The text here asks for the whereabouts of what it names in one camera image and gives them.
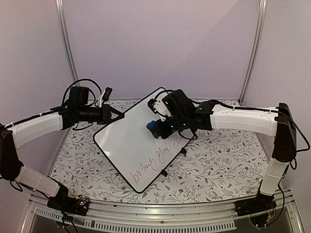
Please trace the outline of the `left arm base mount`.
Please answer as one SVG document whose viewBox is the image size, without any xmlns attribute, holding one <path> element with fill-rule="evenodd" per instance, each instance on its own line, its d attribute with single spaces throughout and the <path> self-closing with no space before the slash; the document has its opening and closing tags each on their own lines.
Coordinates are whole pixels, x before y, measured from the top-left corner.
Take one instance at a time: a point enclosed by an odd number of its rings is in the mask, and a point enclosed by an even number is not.
<svg viewBox="0 0 311 233">
<path fill-rule="evenodd" d="M 68 196 L 68 193 L 58 193 L 55 197 L 49 197 L 47 206 L 49 208 L 63 211 L 79 216 L 86 216 L 89 209 L 89 198 L 78 195 L 76 197 Z"/>
</svg>

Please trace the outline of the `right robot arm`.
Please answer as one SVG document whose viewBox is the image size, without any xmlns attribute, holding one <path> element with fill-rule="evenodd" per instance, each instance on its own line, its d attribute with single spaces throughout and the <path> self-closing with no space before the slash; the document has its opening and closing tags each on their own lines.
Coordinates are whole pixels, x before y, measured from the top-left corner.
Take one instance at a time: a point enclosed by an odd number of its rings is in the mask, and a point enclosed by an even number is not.
<svg viewBox="0 0 311 233">
<path fill-rule="evenodd" d="M 190 130 L 192 139 L 196 139 L 197 130 L 220 129 L 249 131 L 273 137 L 274 149 L 259 186 L 259 195 L 251 202 L 256 212 L 261 212 L 270 204 L 270 197 L 300 152 L 297 149 L 297 134 L 302 131 L 285 103 L 264 109 L 231 106 L 219 100 L 195 102 L 178 89 L 160 91 L 147 105 L 160 116 L 159 120 L 147 124 L 155 138 L 166 139 L 175 132 L 181 134 L 184 130 Z"/>
</svg>

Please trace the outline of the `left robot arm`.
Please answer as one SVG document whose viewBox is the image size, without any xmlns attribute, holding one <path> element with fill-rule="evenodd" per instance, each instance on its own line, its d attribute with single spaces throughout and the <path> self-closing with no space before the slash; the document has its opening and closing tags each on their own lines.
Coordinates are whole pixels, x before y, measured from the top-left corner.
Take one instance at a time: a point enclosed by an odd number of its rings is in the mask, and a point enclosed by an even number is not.
<svg viewBox="0 0 311 233">
<path fill-rule="evenodd" d="M 124 118 L 124 113 L 106 104 L 112 88 L 98 88 L 100 95 L 88 102 L 94 92 L 74 81 L 64 92 L 60 106 L 29 118 L 0 126 L 0 177 L 16 182 L 51 198 L 62 211 L 72 207 L 68 189 L 61 183 L 24 165 L 17 150 L 47 134 L 63 131 L 80 122 L 106 125 Z"/>
</svg>

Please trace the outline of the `white whiteboard black frame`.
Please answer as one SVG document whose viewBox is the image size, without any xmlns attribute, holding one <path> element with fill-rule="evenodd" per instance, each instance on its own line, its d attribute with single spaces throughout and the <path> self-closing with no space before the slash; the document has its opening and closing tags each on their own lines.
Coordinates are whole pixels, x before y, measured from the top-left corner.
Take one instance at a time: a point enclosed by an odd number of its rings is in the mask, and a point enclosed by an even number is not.
<svg viewBox="0 0 311 233">
<path fill-rule="evenodd" d="M 124 112 L 124 118 L 104 126 L 93 140 L 116 171 L 137 193 L 142 193 L 190 141 L 190 130 L 167 139 L 154 138 L 147 124 L 160 117 L 147 106 L 168 94 L 160 87 Z"/>
</svg>

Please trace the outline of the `blue whiteboard eraser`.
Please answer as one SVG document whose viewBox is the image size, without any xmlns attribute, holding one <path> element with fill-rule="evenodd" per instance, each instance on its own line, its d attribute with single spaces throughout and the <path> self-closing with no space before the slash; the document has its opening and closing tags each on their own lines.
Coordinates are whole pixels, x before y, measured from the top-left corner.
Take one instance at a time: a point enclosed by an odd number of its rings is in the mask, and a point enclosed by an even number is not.
<svg viewBox="0 0 311 233">
<path fill-rule="evenodd" d="M 147 124 L 147 129 L 152 133 L 153 137 L 158 139 L 160 137 L 160 133 L 157 129 L 156 121 L 151 121 Z"/>
</svg>

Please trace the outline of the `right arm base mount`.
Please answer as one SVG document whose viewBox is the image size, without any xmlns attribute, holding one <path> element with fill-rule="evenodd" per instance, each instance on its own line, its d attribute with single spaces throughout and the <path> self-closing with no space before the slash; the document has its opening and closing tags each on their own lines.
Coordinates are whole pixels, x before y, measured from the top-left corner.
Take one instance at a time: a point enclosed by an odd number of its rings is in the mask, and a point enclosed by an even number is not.
<svg viewBox="0 0 311 233">
<path fill-rule="evenodd" d="M 250 216 L 251 224 L 256 228 L 266 227 L 275 215 L 274 195 L 257 194 L 254 198 L 238 200 L 235 203 L 238 216 Z"/>
</svg>

